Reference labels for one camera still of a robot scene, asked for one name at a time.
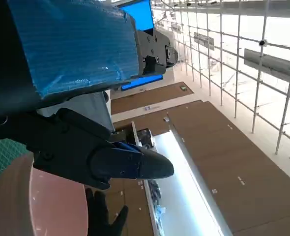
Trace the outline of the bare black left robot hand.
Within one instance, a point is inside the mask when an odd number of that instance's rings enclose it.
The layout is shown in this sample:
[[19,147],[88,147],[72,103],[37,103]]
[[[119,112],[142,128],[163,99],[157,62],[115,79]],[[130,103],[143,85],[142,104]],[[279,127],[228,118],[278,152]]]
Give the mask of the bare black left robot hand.
[[124,10],[95,0],[0,0],[0,139],[26,145],[34,167],[101,190],[112,178],[159,179],[164,156],[112,139],[68,108],[38,109],[164,74],[178,61],[170,40],[139,30]]

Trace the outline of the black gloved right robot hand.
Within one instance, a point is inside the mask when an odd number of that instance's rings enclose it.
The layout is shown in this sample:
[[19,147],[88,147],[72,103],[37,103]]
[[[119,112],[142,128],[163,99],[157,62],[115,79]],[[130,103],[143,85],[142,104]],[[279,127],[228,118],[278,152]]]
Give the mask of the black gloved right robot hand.
[[124,205],[112,224],[109,223],[109,212],[105,194],[85,189],[88,210],[88,236],[120,236],[128,216],[128,206]]

